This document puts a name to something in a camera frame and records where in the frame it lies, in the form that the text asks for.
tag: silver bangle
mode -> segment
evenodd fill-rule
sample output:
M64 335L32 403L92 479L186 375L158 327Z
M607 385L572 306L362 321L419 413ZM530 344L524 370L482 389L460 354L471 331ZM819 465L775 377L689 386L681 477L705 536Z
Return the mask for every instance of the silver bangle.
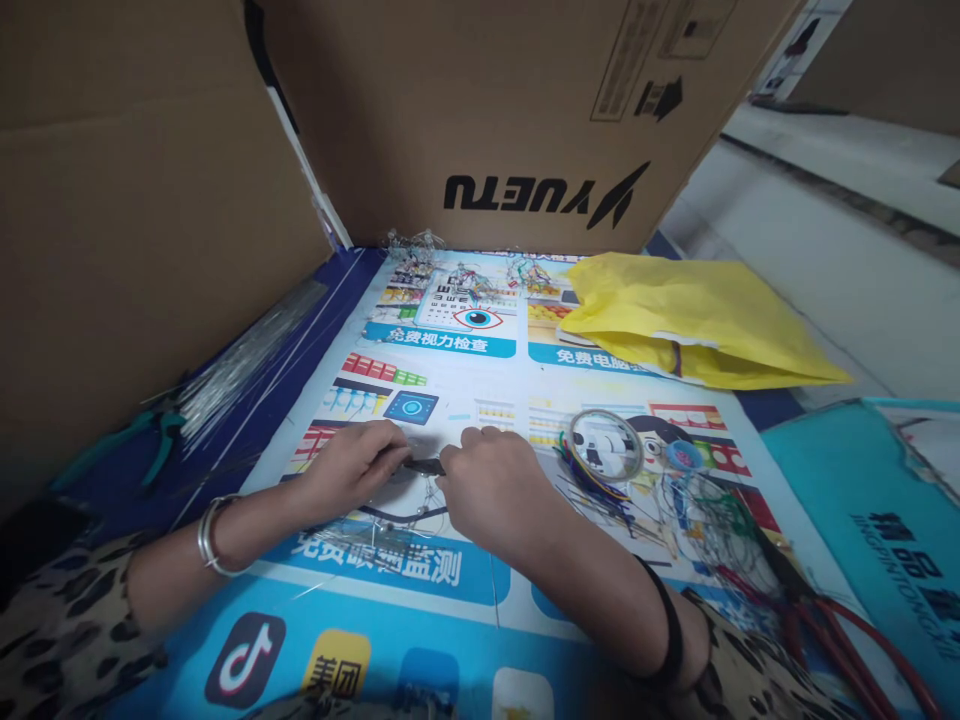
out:
M239 577L250 569L249 566L245 567L239 572L233 572L232 570L225 569L220 564L220 558L218 558L214 553L213 542L210 540L210 532L213 529L213 520L217 514L217 511L221 507L229 505L235 500L238 500L240 497L242 496L236 494L223 495L211 500L210 505L207 506L206 511L203 513L203 517L200 518L200 524L197 526L197 547L200 549L200 557L203 560L204 567L213 568L217 573L223 575L224 577Z

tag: yellow plastic bag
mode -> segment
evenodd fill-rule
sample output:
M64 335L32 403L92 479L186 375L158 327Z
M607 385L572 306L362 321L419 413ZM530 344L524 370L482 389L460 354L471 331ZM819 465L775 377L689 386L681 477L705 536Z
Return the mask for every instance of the yellow plastic bag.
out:
M606 253L569 278L581 304L560 328L661 375L731 390L852 382L743 263Z

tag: leopard print sleeve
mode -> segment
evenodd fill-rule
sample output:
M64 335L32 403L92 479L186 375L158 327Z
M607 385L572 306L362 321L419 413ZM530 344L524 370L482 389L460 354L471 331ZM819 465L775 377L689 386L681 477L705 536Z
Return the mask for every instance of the leopard print sleeve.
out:
M685 590L683 596L707 618L710 662L693 692L665 703L663 709L668 716L787 720L857 717L852 708L829 698L778 643L739 630L691 590Z
M127 601L141 539L71 548L26 579L0 619L0 720L87 717L162 663Z

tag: leopard print clothing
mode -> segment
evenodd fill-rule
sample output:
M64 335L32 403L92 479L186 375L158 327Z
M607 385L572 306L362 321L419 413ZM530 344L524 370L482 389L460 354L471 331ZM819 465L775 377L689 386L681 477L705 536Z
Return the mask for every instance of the leopard print clothing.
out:
M0 720L87 718L165 665L160 648L140 634L127 600L130 556L142 536L96 550L73 548L27 578L0 620ZM684 595L706 615L711 657L700 682L681 697L625 694L591 716L665 718L784 718L846 720L856 717L829 699L777 643L743 633L695 593ZM250 720L367 718L407 720L456 717L432 704L398 710L330 696L296 696L268 705Z
M127 601L143 539L71 548L24 581L0 622L0 718L89 717L163 664Z

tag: tiktok logo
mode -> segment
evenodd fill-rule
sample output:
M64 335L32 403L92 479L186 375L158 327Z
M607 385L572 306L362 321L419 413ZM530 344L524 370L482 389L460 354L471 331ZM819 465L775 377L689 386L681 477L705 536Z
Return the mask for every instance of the tiktok logo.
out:
M272 615L247 613L237 620L207 678L207 700L240 709L253 705L267 686L286 635L286 624Z

